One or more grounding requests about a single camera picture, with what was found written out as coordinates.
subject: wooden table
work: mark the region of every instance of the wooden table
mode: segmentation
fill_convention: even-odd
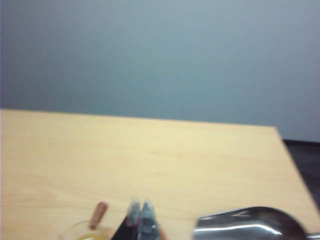
[[[320,231],[272,126],[1,111],[3,239],[56,240],[99,201],[115,230],[132,196],[153,202],[169,240],[191,239],[198,216],[256,205]]]

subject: gray wall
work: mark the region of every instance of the gray wall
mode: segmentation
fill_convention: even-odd
[[[2,0],[2,107],[320,142],[319,0]]]

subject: silver metal object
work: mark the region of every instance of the silver metal object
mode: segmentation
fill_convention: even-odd
[[[253,206],[198,218],[193,240],[320,240],[287,213]]]

